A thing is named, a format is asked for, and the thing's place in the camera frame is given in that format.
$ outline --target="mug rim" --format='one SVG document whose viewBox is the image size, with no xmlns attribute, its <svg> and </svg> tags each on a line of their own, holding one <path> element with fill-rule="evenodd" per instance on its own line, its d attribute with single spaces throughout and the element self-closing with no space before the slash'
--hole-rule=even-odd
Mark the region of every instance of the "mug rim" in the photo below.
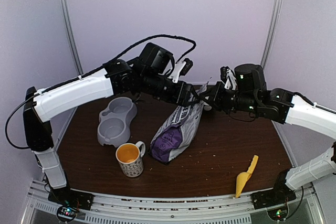
<svg viewBox="0 0 336 224">
<path fill-rule="evenodd" d="M 124 145 L 127 145 L 127 144 L 134 145 L 134 146 L 138 149 L 138 156 L 136 157 L 136 159 L 135 159 L 133 162 L 130 162 L 130 163 L 125 163 L 125 162 L 121 161 L 120 159 L 118 159 L 118 156 L 117 156 L 117 153 L 118 153 L 119 148 L 122 147 L 122 146 L 124 146 Z M 139 158 L 139 156 L 140 156 L 140 149 L 139 149 L 139 147 L 137 147 L 137 145 L 136 145 L 136 144 L 133 144 L 133 143 L 124 143 L 124 144 L 120 145 L 120 146 L 117 148 L 117 150 L 116 150 L 115 152 L 116 152 L 116 153 L 115 153 L 115 154 L 116 154 L 115 156 L 116 156 L 117 161 L 120 162 L 121 164 L 124 164 L 124 165 L 130 165 L 130 164 L 133 164 L 134 162 L 136 162 L 136 161 L 138 160 L 138 158 Z"/>
</svg>

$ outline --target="mug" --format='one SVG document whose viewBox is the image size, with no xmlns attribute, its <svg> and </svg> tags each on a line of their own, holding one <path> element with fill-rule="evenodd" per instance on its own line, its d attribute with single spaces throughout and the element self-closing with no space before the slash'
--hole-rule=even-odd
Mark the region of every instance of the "mug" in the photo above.
<svg viewBox="0 0 336 224">
<path fill-rule="evenodd" d="M 125 143 L 118 147 L 116 158 L 122 172 L 131 178 L 138 177 L 143 172 L 142 157 L 145 154 L 146 145 L 138 141 L 136 144 Z"/>
</svg>

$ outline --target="yellow plastic utensil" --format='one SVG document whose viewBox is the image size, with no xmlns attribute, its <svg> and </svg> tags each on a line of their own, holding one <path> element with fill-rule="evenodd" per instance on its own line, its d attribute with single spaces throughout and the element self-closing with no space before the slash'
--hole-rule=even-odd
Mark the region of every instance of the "yellow plastic utensil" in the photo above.
<svg viewBox="0 0 336 224">
<path fill-rule="evenodd" d="M 257 162 L 258 162 L 259 157 L 257 155 L 254 155 L 251 165 L 248 168 L 247 172 L 239 173 L 237 176 L 237 182 L 236 182 L 236 198 L 238 198 L 242 191 L 243 188 L 246 184 L 246 182 L 251 178 L 252 173 L 254 169 L 256 168 Z"/>
</svg>

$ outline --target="white wall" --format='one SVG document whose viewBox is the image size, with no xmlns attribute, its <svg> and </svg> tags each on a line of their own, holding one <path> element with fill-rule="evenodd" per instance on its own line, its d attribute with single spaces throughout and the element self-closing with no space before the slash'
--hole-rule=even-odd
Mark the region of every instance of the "white wall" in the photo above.
<svg viewBox="0 0 336 224">
<path fill-rule="evenodd" d="M 0 0 L 0 223 L 17 223 L 32 178 L 40 176 L 29 150 L 5 140 L 4 124 L 25 97 L 26 89 L 43 88 L 76 76 L 59 0 Z M 54 137 L 69 112 L 54 120 Z M 22 111 L 9 127 L 13 142 L 26 146 Z"/>
<path fill-rule="evenodd" d="M 336 110 L 335 13 L 335 0 L 283 0 L 266 65 L 268 88 L 299 91 Z M 326 151 L 334 141 L 298 126 L 281 128 L 299 165 Z M 314 184 L 329 224 L 335 223 L 335 184 L 333 175 Z"/>
<path fill-rule="evenodd" d="M 184 80 L 219 80 L 220 66 L 260 63 L 274 0 L 67 0 L 84 72 L 108 61 L 130 44 L 166 33 L 196 40 L 188 57 L 194 67 Z M 177 58 L 190 44 L 156 43 Z M 135 57 L 139 46 L 125 59 Z"/>
</svg>

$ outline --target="purple label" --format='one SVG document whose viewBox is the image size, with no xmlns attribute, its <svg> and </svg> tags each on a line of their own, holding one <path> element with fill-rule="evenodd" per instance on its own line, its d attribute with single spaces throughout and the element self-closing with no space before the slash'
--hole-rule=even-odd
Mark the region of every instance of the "purple label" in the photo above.
<svg viewBox="0 0 336 224">
<path fill-rule="evenodd" d="M 179 125 L 172 125 L 152 142 L 151 154 L 155 159 L 168 163 L 170 151 L 177 149 L 181 143 L 182 133 Z"/>
</svg>

